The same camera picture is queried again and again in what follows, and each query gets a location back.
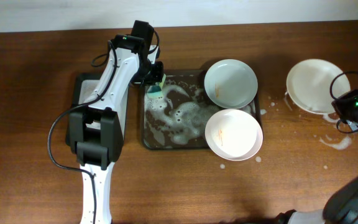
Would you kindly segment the cream white plate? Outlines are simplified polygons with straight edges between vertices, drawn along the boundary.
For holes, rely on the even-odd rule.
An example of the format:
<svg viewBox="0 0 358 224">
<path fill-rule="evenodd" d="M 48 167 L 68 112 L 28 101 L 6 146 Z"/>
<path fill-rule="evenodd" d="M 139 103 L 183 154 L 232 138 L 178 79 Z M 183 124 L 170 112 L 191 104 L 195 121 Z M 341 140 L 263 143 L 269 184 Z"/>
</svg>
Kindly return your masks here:
<svg viewBox="0 0 358 224">
<path fill-rule="evenodd" d="M 301 109 L 313 114 L 331 114 L 333 97 L 351 90 L 346 76 L 335 64 L 321 59 L 308 59 L 294 65 L 286 80 L 287 93 Z"/>
</svg>

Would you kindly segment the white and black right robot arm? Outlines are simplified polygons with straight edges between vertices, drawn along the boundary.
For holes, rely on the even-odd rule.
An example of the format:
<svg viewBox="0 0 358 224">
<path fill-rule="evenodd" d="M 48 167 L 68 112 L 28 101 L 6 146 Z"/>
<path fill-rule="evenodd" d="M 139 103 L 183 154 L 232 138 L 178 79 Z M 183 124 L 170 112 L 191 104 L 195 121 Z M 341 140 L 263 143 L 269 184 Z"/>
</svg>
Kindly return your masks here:
<svg viewBox="0 0 358 224">
<path fill-rule="evenodd" d="M 358 91 L 354 90 L 336 98 L 334 109 L 340 120 L 358 132 Z M 358 176 L 338 190 L 322 210 L 297 212 L 290 210 L 279 214 L 274 223 L 358 223 Z"/>
</svg>

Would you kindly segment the pale pink plate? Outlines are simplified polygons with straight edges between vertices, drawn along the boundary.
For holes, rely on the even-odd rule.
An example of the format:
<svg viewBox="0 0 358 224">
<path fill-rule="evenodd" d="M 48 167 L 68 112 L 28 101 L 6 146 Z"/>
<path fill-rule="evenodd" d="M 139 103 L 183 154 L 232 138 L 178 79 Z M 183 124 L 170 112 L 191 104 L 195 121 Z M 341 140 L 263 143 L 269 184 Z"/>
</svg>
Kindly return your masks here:
<svg viewBox="0 0 358 224">
<path fill-rule="evenodd" d="M 205 127 L 209 148 L 229 161 L 244 161 L 256 155 L 264 140 L 261 125 L 249 113 L 226 109 L 213 114 Z"/>
</svg>

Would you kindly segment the green and yellow sponge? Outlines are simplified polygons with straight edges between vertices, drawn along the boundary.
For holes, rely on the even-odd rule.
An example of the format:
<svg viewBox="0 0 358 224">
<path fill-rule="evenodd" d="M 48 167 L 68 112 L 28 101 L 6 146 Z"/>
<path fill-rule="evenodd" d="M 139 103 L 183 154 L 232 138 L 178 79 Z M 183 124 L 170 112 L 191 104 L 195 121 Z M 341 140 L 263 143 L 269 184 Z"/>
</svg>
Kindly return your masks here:
<svg viewBox="0 0 358 224">
<path fill-rule="evenodd" d="M 149 87 L 146 92 L 146 95 L 149 98 L 163 98 L 163 86 L 165 83 L 166 74 L 163 74 L 162 80 L 157 82 L 155 85 Z"/>
</svg>

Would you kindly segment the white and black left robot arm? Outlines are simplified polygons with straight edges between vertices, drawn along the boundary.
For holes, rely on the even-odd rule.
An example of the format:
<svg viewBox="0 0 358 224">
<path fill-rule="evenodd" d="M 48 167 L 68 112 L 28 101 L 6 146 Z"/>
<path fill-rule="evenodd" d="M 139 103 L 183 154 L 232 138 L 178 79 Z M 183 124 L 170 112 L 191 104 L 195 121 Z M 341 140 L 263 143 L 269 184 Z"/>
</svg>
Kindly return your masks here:
<svg viewBox="0 0 358 224">
<path fill-rule="evenodd" d="M 105 69 L 87 92 L 81 82 L 78 103 L 69 114 L 67 141 L 83 179 L 82 223 L 111 223 L 112 170 L 121 155 L 130 85 L 164 82 L 159 44 L 150 37 L 117 35 L 108 42 Z"/>
</svg>

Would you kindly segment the pale grey plate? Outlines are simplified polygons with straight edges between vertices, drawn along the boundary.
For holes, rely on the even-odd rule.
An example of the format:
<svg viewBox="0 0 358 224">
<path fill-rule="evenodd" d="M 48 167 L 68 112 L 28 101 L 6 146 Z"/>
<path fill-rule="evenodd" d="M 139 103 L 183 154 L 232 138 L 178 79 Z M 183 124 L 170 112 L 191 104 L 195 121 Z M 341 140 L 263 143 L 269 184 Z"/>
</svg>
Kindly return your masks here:
<svg viewBox="0 0 358 224">
<path fill-rule="evenodd" d="M 222 108 L 239 109 L 254 100 L 258 80 L 248 64 L 225 59 L 214 63 L 207 70 L 204 90 L 214 104 Z"/>
</svg>

